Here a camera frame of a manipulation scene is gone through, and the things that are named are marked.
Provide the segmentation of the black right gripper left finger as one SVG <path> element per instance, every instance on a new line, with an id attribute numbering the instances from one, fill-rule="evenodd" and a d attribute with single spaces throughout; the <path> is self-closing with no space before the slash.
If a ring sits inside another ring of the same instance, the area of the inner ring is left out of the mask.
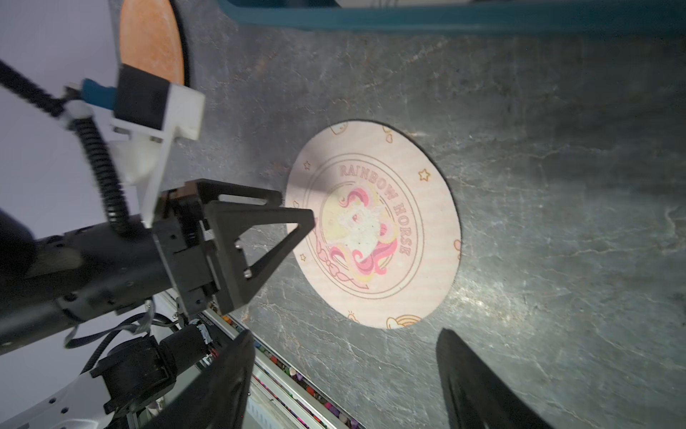
<path id="1" fill-rule="evenodd" d="M 255 364 L 255 339 L 241 332 L 147 428 L 224 428 L 243 426 Z"/>

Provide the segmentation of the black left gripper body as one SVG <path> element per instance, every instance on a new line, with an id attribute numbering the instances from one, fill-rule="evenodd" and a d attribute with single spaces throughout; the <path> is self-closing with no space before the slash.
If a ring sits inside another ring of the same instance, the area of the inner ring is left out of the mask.
<path id="1" fill-rule="evenodd" d="M 120 235 L 109 223 L 37 240 L 1 214 L 1 352 L 9 353 L 175 289 L 194 316 L 225 307 L 210 223 L 198 203 L 169 203 L 153 227 L 138 216 Z"/>

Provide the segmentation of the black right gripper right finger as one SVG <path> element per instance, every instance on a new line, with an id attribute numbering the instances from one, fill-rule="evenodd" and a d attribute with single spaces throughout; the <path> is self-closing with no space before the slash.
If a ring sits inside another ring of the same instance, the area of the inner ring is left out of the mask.
<path id="1" fill-rule="evenodd" d="M 454 331 L 439 333 L 436 359 L 451 428 L 552 427 Z"/>

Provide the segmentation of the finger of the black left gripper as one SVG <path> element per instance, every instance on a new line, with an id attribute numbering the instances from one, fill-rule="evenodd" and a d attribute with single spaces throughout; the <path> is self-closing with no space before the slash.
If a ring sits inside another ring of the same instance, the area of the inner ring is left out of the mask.
<path id="1" fill-rule="evenodd" d="M 310 209 L 213 202 L 205 216 L 214 234 L 208 259 L 223 314 L 248 305 L 314 230 Z"/>
<path id="2" fill-rule="evenodd" d="M 282 205 L 282 193 L 273 189 L 262 189 L 239 185 L 228 182 L 218 182 L 208 179 L 199 179 L 185 183 L 185 188 L 199 197 L 203 204 L 211 201 L 219 201 L 220 197 L 230 196 L 238 198 L 253 198 L 262 200 L 263 206 L 280 207 Z"/>

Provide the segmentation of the orange coaster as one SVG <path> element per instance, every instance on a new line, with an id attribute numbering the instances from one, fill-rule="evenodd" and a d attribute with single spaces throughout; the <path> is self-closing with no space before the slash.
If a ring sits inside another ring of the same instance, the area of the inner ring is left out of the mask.
<path id="1" fill-rule="evenodd" d="M 123 64 L 184 85 L 182 31 L 169 0 L 125 0 L 121 6 L 119 53 Z"/>

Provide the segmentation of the pink striped bunny coaster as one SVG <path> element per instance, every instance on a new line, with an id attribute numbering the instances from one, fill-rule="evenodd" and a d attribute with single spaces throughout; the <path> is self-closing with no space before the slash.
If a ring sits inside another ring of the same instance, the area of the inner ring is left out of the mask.
<path id="1" fill-rule="evenodd" d="M 448 296 L 461 259 L 457 205 L 434 163 L 398 130 L 369 121 L 325 128 L 298 154 L 284 201 L 314 214 L 294 254 L 339 314 L 400 329 Z"/>

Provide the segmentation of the teal plastic storage box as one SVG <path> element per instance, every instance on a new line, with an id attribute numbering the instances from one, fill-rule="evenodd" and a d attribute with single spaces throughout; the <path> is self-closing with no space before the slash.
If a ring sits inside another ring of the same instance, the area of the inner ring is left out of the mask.
<path id="1" fill-rule="evenodd" d="M 300 30 L 682 36 L 683 1 L 221 1 L 233 21 Z"/>

